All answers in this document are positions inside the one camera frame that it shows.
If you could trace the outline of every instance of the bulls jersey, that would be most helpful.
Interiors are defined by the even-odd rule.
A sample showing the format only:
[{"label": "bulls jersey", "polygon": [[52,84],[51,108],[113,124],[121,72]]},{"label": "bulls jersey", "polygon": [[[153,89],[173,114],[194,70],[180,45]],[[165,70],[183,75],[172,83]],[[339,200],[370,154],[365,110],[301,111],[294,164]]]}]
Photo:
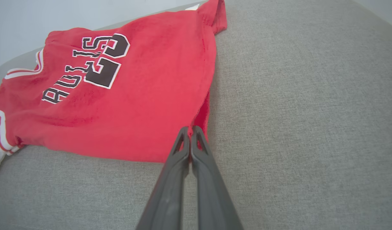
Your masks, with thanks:
[{"label": "bulls jersey", "polygon": [[23,145],[164,162],[181,127],[206,131],[222,0],[120,28],[51,32],[34,70],[0,87],[0,162]]}]

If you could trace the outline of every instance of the gray cushion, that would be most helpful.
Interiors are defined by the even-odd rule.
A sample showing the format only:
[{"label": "gray cushion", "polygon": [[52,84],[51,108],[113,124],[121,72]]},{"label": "gray cushion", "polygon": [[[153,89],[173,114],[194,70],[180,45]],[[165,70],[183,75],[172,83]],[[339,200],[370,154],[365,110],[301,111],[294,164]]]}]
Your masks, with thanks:
[{"label": "gray cushion", "polygon": [[[348,0],[226,10],[209,141],[245,229],[392,229],[392,26]],[[28,146],[0,167],[0,229],[134,229],[161,167]],[[184,229],[196,196],[189,175]]]}]

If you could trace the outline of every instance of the white stripe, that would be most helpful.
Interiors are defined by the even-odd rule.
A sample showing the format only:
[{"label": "white stripe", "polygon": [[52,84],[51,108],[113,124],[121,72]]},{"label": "white stripe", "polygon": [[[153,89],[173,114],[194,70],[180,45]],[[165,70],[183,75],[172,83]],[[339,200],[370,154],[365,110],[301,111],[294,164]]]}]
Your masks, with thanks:
[{"label": "white stripe", "polygon": [[[15,153],[15,152],[17,152],[19,149],[20,149],[20,147],[15,146],[14,148],[12,148],[12,152]],[[7,156],[11,156],[11,155],[12,155],[12,153],[7,152]]]},{"label": "white stripe", "polygon": [[[41,73],[41,71],[44,68],[43,51],[44,51],[44,49],[42,49],[41,51],[39,51],[35,54],[35,58],[37,59],[37,64],[38,64],[37,70],[29,70],[29,69],[22,69],[22,68],[11,69],[8,71],[8,73],[7,73],[6,77],[4,77],[4,79],[10,79],[13,77],[28,76],[28,75],[34,75],[34,74]],[[13,72],[13,71],[20,71],[20,72],[10,74],[10,72]]]},{"label": "white stripe", "polygon": [[0,110],[0,144],[6,150],[11,150],[14,146],[10,145],[6,137],[6,116],[3,111]]}]

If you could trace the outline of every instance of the white wall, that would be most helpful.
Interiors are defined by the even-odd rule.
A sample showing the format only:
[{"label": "white wall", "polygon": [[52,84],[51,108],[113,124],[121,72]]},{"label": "white wall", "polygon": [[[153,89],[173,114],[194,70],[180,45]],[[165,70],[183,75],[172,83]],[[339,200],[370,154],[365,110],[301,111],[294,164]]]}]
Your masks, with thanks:
[{"label": "white wall", "polygon": [[98,29],[200,0],[0,0],[0,65],[42,47],[48,33]]},{"label": "white wall", "polygon": [[392,25],[392,0],[354,0]]}]

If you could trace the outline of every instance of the printed number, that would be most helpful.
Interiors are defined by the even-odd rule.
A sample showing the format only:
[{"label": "printed number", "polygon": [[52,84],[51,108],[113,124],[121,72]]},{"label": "printed number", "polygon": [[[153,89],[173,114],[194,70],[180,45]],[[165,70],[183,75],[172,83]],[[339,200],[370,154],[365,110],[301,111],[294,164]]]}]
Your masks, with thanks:
[{"label": "printed number", "polygon": [[54,88],[48,88],[43,93],[43,98],[41,100],[47,101],[53,104],[57,104],[58,102],[62,101],[61,97],[66,98],[69,93],[57,90]]},{"label": "printed number", "polygon": [[[102,54],[111,58],[121,58],[126,56],[130,44],[123,34],[114,34],[109,41],[113,41],[113,46],[107,45]],[[84,81],[96,86],[110,89],[118,74],[121,64],[106,57],[100,57],[98,63],[91,66],[85,75]]]},{"label": "printed number", "polygon": [[[70,82],[62,81],[61,79],[68,79],[70,80]],[[64,75],[54,85],[60,85],[67,88],[75,88],[79,84],[80,80],[81,80],[81,76],[79,75],[74,75],[74,76]]]}]

